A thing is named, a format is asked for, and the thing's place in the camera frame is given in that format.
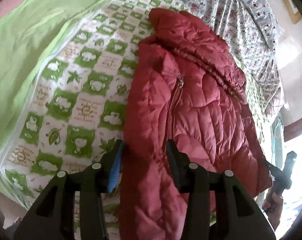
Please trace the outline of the person's right hand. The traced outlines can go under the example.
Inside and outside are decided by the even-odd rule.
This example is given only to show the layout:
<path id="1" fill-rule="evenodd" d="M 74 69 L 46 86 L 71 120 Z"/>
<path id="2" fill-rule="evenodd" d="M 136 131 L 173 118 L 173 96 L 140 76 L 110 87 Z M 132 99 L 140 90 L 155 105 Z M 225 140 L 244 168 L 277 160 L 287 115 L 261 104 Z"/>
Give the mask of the person's right hand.
<path id="1" fill-rule="evenodd" d="M 265 211 L 267 218 L 275 231 L 280 224 L 283 209 L 282 196 L 276 194 L 273 192 L 273 188 L 270 188 L 263 202 L 262 209 Z"/>

